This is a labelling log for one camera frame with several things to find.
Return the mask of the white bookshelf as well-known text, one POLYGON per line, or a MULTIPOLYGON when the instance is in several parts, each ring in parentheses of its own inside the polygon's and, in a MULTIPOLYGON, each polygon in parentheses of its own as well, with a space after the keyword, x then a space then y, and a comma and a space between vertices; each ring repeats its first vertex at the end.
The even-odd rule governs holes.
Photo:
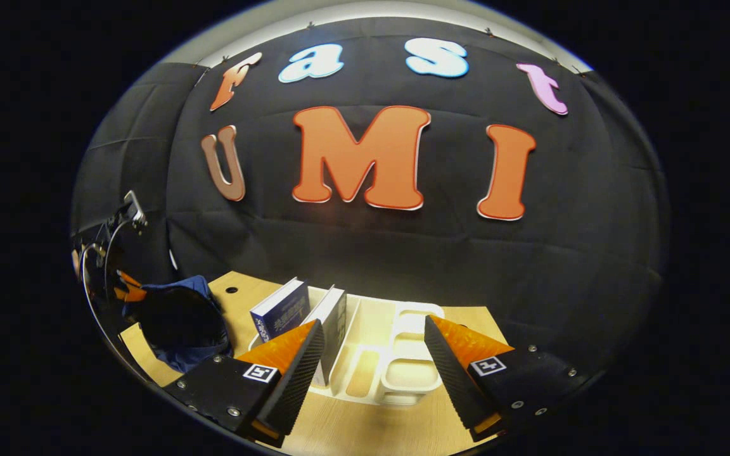
POLYGON ((424 320, 437 304, 349 294, 345 331, 334 362, 323 360, 309 388, 317 395, 369 405, 409 407, 441 385, 426 348, 424 320))

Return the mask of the black backdrop cloth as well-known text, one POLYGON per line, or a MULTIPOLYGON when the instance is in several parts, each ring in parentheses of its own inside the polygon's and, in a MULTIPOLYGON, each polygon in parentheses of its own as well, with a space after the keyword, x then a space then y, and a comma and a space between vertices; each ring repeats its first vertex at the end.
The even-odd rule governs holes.
POLYGON ((107 114, 83 157, 72 230, 134 191, 150 217, 136 277, 234 270, 360 295, 485 306, 511 343, 605 357, 662 283, 667 185, 645 130, 592 74, 502 38, 422 18, 355 18, 282 35, 212 68, 159 63, 107 114), (324 169, 296 200, 295 115, 332 108, 360 139, 380 110, 429 113, 409 172, 417 210, 370 205, 324 169))

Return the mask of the blue schoolbag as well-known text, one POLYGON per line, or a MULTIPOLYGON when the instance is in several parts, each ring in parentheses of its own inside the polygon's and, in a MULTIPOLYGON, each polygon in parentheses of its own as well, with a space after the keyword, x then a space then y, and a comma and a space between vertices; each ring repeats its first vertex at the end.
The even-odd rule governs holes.
POLYGON ((234 355, 223 309, 205 277, 142 285, 146 298, 122 301, 122 316, 139 324, 157 360, 185 374, 216 355, 234 355))

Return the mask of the blue cover book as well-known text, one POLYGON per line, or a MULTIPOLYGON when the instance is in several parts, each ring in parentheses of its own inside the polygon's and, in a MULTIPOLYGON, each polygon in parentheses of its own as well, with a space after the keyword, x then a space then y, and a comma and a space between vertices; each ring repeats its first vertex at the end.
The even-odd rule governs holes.
POLYGON ((250 314, 262 343, 300 326, 311 309, 306 282, 293 278, 264 298, 250 314))

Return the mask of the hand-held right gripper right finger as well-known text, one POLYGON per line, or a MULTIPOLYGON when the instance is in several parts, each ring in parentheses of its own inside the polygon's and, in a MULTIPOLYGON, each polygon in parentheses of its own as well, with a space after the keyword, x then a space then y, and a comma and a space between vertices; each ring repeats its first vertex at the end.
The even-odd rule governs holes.
POLYGON ((590 384, 556 355, 518 350, 437 315, 426 316, 423 340, 474 442, 520 432, 590 384))

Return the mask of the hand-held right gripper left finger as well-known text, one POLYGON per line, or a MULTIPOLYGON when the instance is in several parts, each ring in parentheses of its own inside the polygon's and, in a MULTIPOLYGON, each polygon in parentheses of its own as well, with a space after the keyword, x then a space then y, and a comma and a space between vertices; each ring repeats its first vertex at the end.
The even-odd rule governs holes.
POLYGON ((311 320, 238 358, 206 360, 164 387, 182 407, 238 438, 281 448, 324 352, 311 320))

